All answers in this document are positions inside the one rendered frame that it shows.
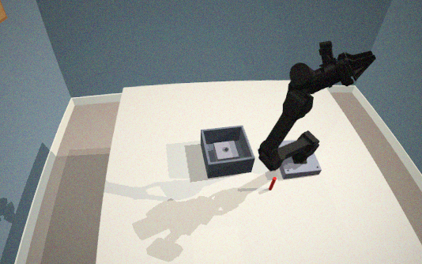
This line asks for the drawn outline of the red peg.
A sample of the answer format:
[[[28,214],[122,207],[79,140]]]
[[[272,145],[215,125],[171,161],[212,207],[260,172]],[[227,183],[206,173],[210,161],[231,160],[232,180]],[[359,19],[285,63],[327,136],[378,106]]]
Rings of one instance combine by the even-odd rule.
[[[275,184],[276,180],[277,180],[277,178],[276,177],[273,177],[272,182],[269,185],[269,190],[272,190],[273,189],[273,185]]]

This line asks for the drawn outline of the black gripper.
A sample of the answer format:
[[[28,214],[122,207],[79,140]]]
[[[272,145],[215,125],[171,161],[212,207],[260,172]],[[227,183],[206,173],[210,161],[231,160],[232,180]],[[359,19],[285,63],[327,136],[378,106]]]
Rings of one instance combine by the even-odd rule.
[[[347,58],[346,58],[346,56]],[[333,87],[333,84],[337,84],[339,81],[345,85],[352,85],[353,79],[356,81],[358,77],[374,62],[376,59],[372,51],[349,54],[342,52],[338,55],[336,61],[333,64],[329,64],[321,68],[318,68],[318,75],[322,84],[325,87]]]

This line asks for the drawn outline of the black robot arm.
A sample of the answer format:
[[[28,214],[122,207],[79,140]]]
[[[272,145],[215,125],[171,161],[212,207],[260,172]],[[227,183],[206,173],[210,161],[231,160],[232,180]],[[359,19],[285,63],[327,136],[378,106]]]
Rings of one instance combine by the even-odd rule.
[[[322,67],[335,63],[331,41],[319,43]],[[296,63],[289,73],[291,79],[283,103],[283,112],[267,139],[258,149],[258,158],[270,170],[277,170],[285,159],[292,157],[294,164],[307,164],[307,158],[319,147],[319,140],[309,131],[302,133],[293,142],[279,147],[298,119],[303,118],[312,108],[315,94],[326,87],[322,84],[318,71],[313,71],[304,63]]]

